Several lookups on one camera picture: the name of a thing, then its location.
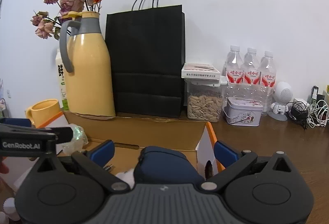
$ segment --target yellow thermos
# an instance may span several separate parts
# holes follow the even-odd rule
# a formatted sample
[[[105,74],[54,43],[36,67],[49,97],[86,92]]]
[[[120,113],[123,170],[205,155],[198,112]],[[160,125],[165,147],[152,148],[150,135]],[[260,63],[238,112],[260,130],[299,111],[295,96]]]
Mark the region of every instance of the yellow thermos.
[[[115,116],[111,60],[97,12],[69,12],[60,29],[60,54],[65,67],[67,102],[71,112]],[[67,29],[72,27],[67,43]]]

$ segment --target silver bolt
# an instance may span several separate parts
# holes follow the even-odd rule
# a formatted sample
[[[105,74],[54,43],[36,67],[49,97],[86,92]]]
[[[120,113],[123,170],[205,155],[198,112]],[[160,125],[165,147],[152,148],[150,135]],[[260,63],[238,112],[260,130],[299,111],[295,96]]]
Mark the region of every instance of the silver bolt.
[[[114,182],[112,185],[111,185],[111,188],[115,191],[123,191],[125,190],[126,188],[128,188],[128,185],[127,183],[125,182]]]
[[[206,191],[213,191],[217,189],[217,184],[215,182],[206,181],[201,184],[201,188],[203,188]]]

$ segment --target white robot figurine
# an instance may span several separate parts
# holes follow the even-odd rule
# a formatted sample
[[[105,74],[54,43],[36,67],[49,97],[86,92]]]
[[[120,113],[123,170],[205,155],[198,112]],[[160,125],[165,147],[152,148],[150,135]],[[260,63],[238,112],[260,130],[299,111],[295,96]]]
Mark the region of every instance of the white robot figurine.
[[[272,111],[269,112],[269,116],[280,121],[286,121],[287,117],[285,112],[288,111],[287,103],[291,101],[293,97],[291,86],[280,81],[274,86],[273,98],[275,103],[271,104]]]

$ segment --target nuts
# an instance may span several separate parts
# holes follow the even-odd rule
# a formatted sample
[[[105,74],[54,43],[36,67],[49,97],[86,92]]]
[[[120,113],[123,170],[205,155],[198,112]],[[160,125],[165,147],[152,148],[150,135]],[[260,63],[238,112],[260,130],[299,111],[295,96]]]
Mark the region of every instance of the nuts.
[[[222,98],[214,96],[188,97],[187,117],[194,120],[217,122],[222,107]]]

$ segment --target cup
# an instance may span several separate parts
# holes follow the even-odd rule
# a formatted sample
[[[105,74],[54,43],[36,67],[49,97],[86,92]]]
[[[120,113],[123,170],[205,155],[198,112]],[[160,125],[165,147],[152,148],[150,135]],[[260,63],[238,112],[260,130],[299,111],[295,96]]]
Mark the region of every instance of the cup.
[[[61,113],[61,110],[58,100],[47,99],[30,106],[26,109],[25,115],[36,128],[39,128],[59,113]]]

